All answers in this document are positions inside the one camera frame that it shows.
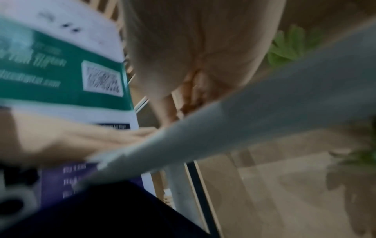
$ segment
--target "black fabric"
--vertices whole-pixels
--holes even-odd
[[[93,187],[39,211],[0,237],[210,237],[144,189]]]

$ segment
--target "black strip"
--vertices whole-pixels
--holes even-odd
[[[217,229],[217,226],[215,225],[212,211],[210,210],[210,206],[208,203],[208,200],[206,199],[204,188],[202,187],[199,173],[197,172],[196,165],[194,162],[187,164],[189,174],[192,179],[192,183],[194,186],[194,189],[197,194],[197,198],[199,199],[199,203],[202,209],[202,212],[204,214],[204,218],[206,220],[206,224],[208,225],[208,229],[210,232],[211,237],[214,238],[220,238],[219,231]]]

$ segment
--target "green plant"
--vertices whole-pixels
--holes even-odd
[[[371,165],[376,166],[376,118],[372,120],[372,144],[369,149],[354,150],[348,154],[329,152],[336,158],[342,158],[339,164],[342,165]]]
[[[319,28],[313,28],[306,33],[303,28],[291,25],[286,36],[284,31],[277,31],[267,53],[267,59],[273,67],[295,61],[317,48],[322,36]]]

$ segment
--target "hand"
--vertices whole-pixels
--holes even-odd
[[[132,145],[153,127],[119,131],[19,111],[0,110],[0,161],[21,166],[82,162],[89,155]]]

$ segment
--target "green banner section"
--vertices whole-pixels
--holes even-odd
[[[0,98],[133,110],[126,83],[122,63],[0,17]]]

